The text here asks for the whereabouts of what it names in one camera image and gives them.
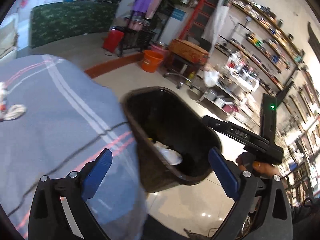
white stripe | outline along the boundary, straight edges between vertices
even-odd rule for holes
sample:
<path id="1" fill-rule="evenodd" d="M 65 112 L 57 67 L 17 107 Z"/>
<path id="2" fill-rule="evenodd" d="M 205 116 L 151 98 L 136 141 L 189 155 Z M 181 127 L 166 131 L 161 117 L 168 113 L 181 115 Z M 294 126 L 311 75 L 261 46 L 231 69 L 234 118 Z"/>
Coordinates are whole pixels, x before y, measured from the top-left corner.
<path id="1" fill-rule="evenodd" d="M 98 124 L 91 117 L 89 117 L 87 115 L 87 113 L 81 107 L 79 107 L 79 105 L 74 101 L 74 99 L 70 95 L 68 95 L 68 93 L 63 89 L 63 87 L 59 83 L 58 79 L 56 78 L 56 76 L 52 72 L 52 66 L 54 65 L 54 63 L 53 62 L 51 62 L 51 63 L 45 62 L 45 65 L 48 69 L 49 75 L 51 76 L 53 83 L 56 85 L 59 92 L 70 103 L 70 105 L 88 122 L 88 124 L 92 127 L 92 129 L 94 129 L 96 131 L 97 134 L 103 133 L 104 131 L 101 129 L 101 127 L 98 126 Z M 106 143 L 112 142 L 112 140 L 106 135 L 101 136 L 101 138 Z"/>
<path id="2" fill-rule="evenodd" d="M 98 124 L 101 125 L 101 127 L 104 130 L 110 129 L 110 127 L 106 124 L 106 122 L 99 117 L 83 100 L 81 97 L 79 97 L 67 84 L 67 82 L 64 80 L 63 76 L 58 71 L 56 65 L 54 64 L 52 66 L 53 71 L 55 72 L 58 80 L 60 81 L 61 85 L 64 87 L 64 89 L 78 102 L 78 104 L 97 121 Z M 116 139 L 118 136 L 114 132 L 110 132 L 111 138 Z"/>
<path id="3" fill-rule="evenodd" d="M 58 79 L 58 81 L 60 82 L 60 84 L 63 86 L 63 88 L 70 93 L 70 95 L 75 99 L 75 101 L 78 102 L 78 104 L 80 106 L 82 106 L 82 108 L 87 111 L 88 114 L 90 114 L 103 128 L 103 130 L 108 130 L 110 129 L 110 127 L 106 124 L 106 122 L 99 117 L 67 84 L 67 82 L 64 80 L 63 76 L 60 74 L 60 72 L 57 69 L 57 66 L 55 65 L 55 63 L 53 62 L 52 58 L 50 55 L 42 55 L 43 59 L 45 59 L 46 61 L 51 61 L 51 69 L 53 70 L 55 77 Z M 116 135 L 115 132 L 111 131 L 108 134 L 110 134 L 111 138 L 113 139 L 117 139 L 118 136 Z M 123 143 L 121 141 L 119 141 L 116 145 L 118 145 L 119 147 L 122 145 Z M 131 174 L 132 178 L 137 178 L 136 173 L 134 172 L 132 166 L 133 164 L 133 160 L 131 158 L 131 156 L 129 155 L 127 158 L 125 158 L 123 155 L 118 155 L 120 159 L 122 159 L 122 161 L 124 163 L 126 163 L 128 172 Z"/>
<path id="4" fill-rule="evenodd" d="M 31 75 L 28 75 L 27 77 L 21 79 L 21 81 L 20 81 L 19 83 L 15 84 L 15 86 L 9 90 L 8 94 L 10 94 L 18 85 L 20 85 L 20 84 L 21 84 L 23 81 L 25 81 L 27 78 L 32 77 L 33 75 L 38 74 L 38 73 L 40 73 L 40 72 L 42 72 L 42 71 L 44 71 L 44 70 L 47 70 L 47 69 L 46 69 L 46 68 L 43 68 L 43 69 L 41 69 L 41 70 L 39 70 L 39 71 L 37 71 L 37 72 L 32 73 Z"/>

human hand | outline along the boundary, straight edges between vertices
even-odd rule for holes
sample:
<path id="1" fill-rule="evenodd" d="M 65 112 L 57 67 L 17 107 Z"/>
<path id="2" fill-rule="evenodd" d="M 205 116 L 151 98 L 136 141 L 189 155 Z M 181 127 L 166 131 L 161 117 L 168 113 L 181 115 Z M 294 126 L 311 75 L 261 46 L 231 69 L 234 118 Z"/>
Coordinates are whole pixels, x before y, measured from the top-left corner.
<path id="1" fill-rule="evenodd" d="M 236 163 L 238 163 L 238 167 L 241 171 L 245 171 L 246 168 L 242 165 L 242 157 L 241 155 L 238 156 L 236 159 Z M 266 175 L 268 177 L 272 177 L 273 175 L 279 175 L 280 176 L 280 171 L 279 168 L 276 166 L 273 166 L 269 163 L 262 163 L 262 162 L 257 162 L 254 161 L 252 164 L 252 167 L 255 171 L 257 171 L 260 174 Z"/>

white plastic bag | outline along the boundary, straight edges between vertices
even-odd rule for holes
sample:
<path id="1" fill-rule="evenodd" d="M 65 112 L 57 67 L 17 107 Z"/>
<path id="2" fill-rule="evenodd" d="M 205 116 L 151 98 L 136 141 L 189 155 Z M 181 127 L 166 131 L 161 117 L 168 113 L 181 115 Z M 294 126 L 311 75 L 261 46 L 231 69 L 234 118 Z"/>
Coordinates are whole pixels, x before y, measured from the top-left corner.
<path id="1" fill-rule="evenodd" d="M 218 83 L 219 72 L 215 70 L 204 70 L 204 84 L 206 87 L 214 87 Z"/>
<path id="2" fill-rule="evenodd" d="M 159 150 L 169 164 L 178 165 L 182 163 L 182 156 L 178 152 L 168 149 L 167 145 L 164 145 L 161 142 L 156 142 L 154 146 Z"/>

red ladder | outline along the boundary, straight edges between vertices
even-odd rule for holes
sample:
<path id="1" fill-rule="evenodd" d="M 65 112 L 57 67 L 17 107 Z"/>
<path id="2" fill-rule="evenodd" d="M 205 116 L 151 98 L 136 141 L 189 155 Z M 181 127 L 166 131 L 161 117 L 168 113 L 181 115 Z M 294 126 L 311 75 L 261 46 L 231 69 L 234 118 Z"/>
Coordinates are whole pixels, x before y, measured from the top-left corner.
<path id="1" fill-rule="evenodd" d="M 180 40 L 186 39 L 187 36 L 200 38 L 204 28 L 215 11 L 219 0 L 199 0 L 187 24 L 179 35 Z"/>

wall shelf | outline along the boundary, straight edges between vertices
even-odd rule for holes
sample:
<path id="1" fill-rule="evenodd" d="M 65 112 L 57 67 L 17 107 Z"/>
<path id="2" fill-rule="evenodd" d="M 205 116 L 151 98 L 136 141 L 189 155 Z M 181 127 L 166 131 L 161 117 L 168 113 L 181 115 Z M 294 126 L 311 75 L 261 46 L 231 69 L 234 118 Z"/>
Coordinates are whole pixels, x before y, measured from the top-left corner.
<path id="1" fill-rule="evenodd" d="M 289 104 L 287 104 L 287 102 L 286 102 L 285 100 L 283 100 L 283 104 L 284 104 L 284 106 L 287 108 L 289 114 L 290 114 L 290 115 L 293 115 L 293 110 L 292 110 L 291 106 L 290 106 Z M 304 130 L 303 130 L 303 127 L 302 127 L 301 123 L 300 123 L 298 120 L 296 120 L 296 124 L 297 124 L 300 132 L 303 133 Z"/>
<path id="2" fill-rule="evenodd" d="M 311 111 L 311 107 L 309 106 L 309 103 L 307 101 L 306 95 L 304 94 L 302 88 L 299 88 L 298 93 L 299 93 L 299 95 L 300 95 L 300 97 L 301 97 L 301 99 L 302 99 L 302 101 L 303 101 L 303 103 L 304 103 L 309 115 L 310 116 L 314 116 L 313 112 Z"/>
<path id="3" fill-rule="evenodd" d="M 221 49 L 217 44 L 214 46 L 218 51 L 220 51 L 222 54 L 226 55 L 227 57 L 230 57 L 223 49 Z"/>
<path id="4" fill-rule="evenodd" d="M 260 25 L 273 39 L 275 39 L 280 44 L 280 46 L 288 54 L 288 56 L 293 61 L 293 63 L 295 65 L 298 65 L 298 63 L 294 60 L 293 56 L 290 54 L 289 50 L 281 43 L 281 41 L 279 41 L 278 37 L 276 37 L 267 27 L 265 27 L 265 25 L 263 25 L 263 23 L 260 20 L 258 20 L 257 18 L 253 17 L 249 12 L 247 12 L 245 9 L 243 9 L 240 5 L 238 5 L 238 4 L 233 2 L 232 6 L 234 6 L 238 10 L 242 11 L 244 14 L 250 16 L 258 25 Z"/>
<path id="5" fill-rule="evenodd" d="M 265 14 L 265 12 L 263 10 L 261 10 L 259 7 L 257 7 L 254 3 L 250 2 L 249 0 L 242 0 L 248 4 L 250 4 L 252 6 L 252 8 L 254 8 L 254 10 L 256 10 L 260 15 L 262 15 L 266 20 L 268 20 L 268 22 L 278 31 L 280 31 L 280 33 L 282 34 L 282 36 L 286 39 L 286 41 L 290 44 L 290 46 L 293 48 L 294 52 L 297 53 L 298 55 L 300 55 L 299 50 L 297 49 L 297 47 L 292 43 L 292 41 L 288 38 L 288 36 L 284 33 L 284 31 L 268 16 Z"/>
<path id="6" fill-rule="evenodd" d="M 315 88 L 314 85 L 313 85 L 313 81 L 312 81 L 312 78 L 311 78 L 311 76 L 310 76 L 310 73 L 309 73 L 306 69 L 304 69 L 304 68 L 302 68 L 301 71 L 302 71 L 302 74 L 303 74 L 304 78 L 305 78 L 306 81 L 307 81 L 308 87 L 311 88 L 311 93 L 312 93 L 313 96 L 314 96 L 314 99 L 315 99 L 315 101 L 316 101 L 317 106 L 320 108 L 319 97 L 318 97 L 318 95 L 317 95 L 316 88 Z"/>
<path id="7" fill-rule="evenodd" d="M 265 41 L 265 44 L 267 44 L 287 65 L 287 69 L 290 69 L 290 65 L 287 63 L 287 59 L 281 55 L 279 51 L 276 50 L 268 41 Z"/>
<path id="8" fill-rule="evenodd" d="M 278 73 L 281 73 L 281 69 L 271 60 L 271 58 L 262 49 L 260 49 L 258 46 L 256 46 L 250 38 L 247 38 L 247 41 L 252 46 L 254 46 L 263 56 L 265 56 L 267 60 L 270 61 L 270 63 L 278 70 Z"/>
<path id="9" fill-rule="evenodd" d="M 239 49 L 246 57 L 248 57 L 253 63 L 255 63 L 255 65 L 258 68 L 260 68 L 263 71 L 263 73 L 265 73 L 265 75 L 273 82 L 273 84 L 277 86 L 277 88 L 279 88 L 279 90 L 283 90 L 283 85 L 279 82 L 276 82 L 274 78 L 269 74 L 269 72 L 266 69 L 264 69 L 264 67 L 259 65 L 252 56 L 250 56 L 246 51 L 244 51 L 243 48 L 241 48 L 238 44 L 234 43 L 233 41 L 229 41 L 229 43 L 237 49 Z"/>
<path id="10" fill-rule="evenodd" d="M 297 108 L 302 120 L 304 123 L 307 123 L 307 118 L 306 116 L 303 114 L 302 108 L 300 103 L 296 100 L 296 98 L 294 98 L 293 96 L 289 95 L 289 98 L 292 100 L 293 104 L 295 105 L 295 107 Z"/>

